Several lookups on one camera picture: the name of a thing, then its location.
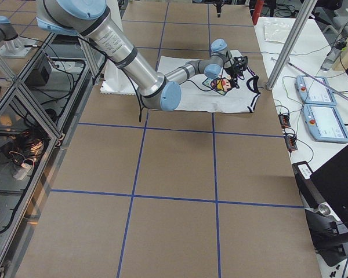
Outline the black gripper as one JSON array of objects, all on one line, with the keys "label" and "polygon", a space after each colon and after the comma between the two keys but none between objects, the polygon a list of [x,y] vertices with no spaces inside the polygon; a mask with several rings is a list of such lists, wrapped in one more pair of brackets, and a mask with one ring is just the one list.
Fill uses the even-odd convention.
[{"label": "black gripper", "polygon": [[231,59],[231,66],[227,68],[227,73],[230,76],[230,84],[232,88],[237,88],[237,77],[240,80],[244,80],[244,71],[247,70],[248,57],[238,56]]}]

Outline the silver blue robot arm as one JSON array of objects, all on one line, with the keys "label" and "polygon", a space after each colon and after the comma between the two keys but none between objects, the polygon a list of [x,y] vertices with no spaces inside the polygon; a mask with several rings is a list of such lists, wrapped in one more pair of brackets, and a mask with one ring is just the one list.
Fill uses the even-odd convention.
[{"label": "silver blue robot arm", "polygon": [[12,41],[18,36],[10,20],[6,16],[0,16],[0,42]]},{"label": "silver blue robot arm", "polygon": [[93,40],[138,85],[140,103],[149,109],[175,110],[182,96],[180,84],[195,75],[215,79],[225,70],[236,85],[247,68],[247,57],[233,57],[227,43],[217,39],[209,59],[189,61],[166,75],[156,72],[112,20],[105,1],[37,1],[37,22],[45,31]]}]

